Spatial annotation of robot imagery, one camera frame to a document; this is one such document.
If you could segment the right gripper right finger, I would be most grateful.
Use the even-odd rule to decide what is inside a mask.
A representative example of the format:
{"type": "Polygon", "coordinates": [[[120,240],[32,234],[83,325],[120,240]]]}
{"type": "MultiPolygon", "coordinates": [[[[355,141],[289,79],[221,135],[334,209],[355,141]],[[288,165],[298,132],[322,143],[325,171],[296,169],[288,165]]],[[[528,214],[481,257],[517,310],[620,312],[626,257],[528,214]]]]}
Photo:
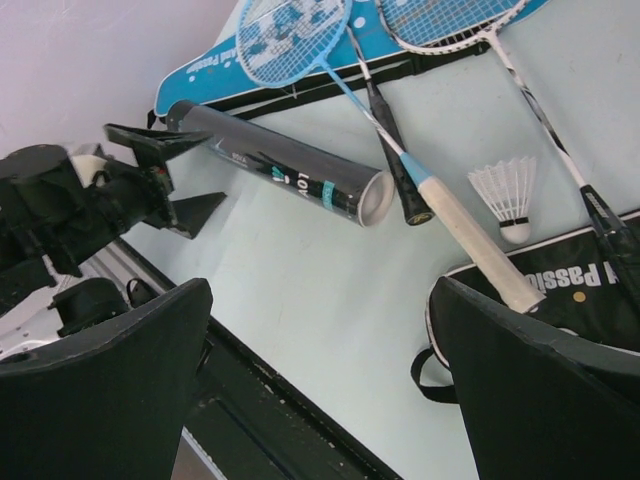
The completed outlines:
{"type": "Polygon", "coordinates": [[[442,277],[429,299],[482,479],[636,479],[639,356],[442,277]]]}

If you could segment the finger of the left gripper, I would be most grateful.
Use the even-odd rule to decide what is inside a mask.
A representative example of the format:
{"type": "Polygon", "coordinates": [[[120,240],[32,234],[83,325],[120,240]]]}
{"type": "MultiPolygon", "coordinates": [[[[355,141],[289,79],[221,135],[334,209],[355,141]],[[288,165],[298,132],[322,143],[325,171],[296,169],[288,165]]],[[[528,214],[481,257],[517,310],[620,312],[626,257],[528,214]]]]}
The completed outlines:
{"type": "Polygon", "coordinates": [[[196,238],[226,198],[223,192],[213,192],[172,201],[174,219],[167,229],[190,240],[196,238]]]}
{"type": "Polygon", "coordinates": [[[159,131],[114,123],[105,124],[103,130],[110,142],[129,148],[139,165],[165,165],[213,138],[204,131],[159,131]]]}

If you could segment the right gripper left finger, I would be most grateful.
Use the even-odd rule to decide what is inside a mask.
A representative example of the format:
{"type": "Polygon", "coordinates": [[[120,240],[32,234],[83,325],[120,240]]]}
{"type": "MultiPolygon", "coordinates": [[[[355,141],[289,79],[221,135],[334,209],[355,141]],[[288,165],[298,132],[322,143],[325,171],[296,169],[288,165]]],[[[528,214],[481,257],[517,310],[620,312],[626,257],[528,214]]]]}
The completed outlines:
{"type": "Polygon", "coordinates": [[[195,278],[2,360],[2,478],[170,478],[212,303],[195,278]]]}

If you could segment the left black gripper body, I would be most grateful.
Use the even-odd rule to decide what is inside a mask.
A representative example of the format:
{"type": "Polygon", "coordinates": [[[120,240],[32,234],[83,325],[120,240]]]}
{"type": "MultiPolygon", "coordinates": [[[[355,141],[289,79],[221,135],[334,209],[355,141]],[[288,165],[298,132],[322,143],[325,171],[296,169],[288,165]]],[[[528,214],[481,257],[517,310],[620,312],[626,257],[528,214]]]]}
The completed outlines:
{"type": "Polygon", "coordinates": [[[57,272],[76,275],[80,263],[138,223],[174,227],[167,167],[174,148],[161,142],[133,152],[135,166],[93,151],[104,163],[103,185],[82,184],[60,145],[36,144],[2,159],[2,271],[48,256],[57,272]]]}

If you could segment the black shuttlecock tube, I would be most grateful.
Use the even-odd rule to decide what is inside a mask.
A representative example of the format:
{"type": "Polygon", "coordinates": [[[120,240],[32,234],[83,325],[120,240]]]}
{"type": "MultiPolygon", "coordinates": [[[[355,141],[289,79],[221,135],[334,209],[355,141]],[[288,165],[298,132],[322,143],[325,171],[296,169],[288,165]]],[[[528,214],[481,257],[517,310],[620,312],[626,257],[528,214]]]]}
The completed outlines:
{"type": "Polygon", "coordinates": [[[374,226],[393,202],[392,175],[216,109],[181,100],[167,127],[211,135],[208,152],[267,183],[361,227],[374,226]]]}

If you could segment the shuttlecock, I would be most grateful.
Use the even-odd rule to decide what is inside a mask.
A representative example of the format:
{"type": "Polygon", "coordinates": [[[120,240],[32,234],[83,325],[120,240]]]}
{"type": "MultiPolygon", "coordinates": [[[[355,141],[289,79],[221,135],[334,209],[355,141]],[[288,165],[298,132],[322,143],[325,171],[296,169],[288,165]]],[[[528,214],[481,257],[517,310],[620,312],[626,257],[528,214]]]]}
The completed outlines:
{"type": "Polygon", "coordinates": [[[498,221],[507,242],[520,245],[531,235],[529,210],[536,179],[535,157],[520,157],[467,174],[472,187],[498,221]]]}

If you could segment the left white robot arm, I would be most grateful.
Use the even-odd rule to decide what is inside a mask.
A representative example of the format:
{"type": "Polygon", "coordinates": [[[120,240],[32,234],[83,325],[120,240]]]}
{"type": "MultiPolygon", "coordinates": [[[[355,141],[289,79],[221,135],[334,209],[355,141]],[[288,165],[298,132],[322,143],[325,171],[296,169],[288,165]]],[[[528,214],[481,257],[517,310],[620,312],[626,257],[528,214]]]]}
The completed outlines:
{"type": "Polygon", "coordinates": [[[39,143],[1,161],[1,357],[7,360],[130,310],[136,302],[86,263],[138,224],[194,238],[221,192],[174,200],[170,160],[211,140],[107,124],[126,163],[101,145],[39,143]]]}

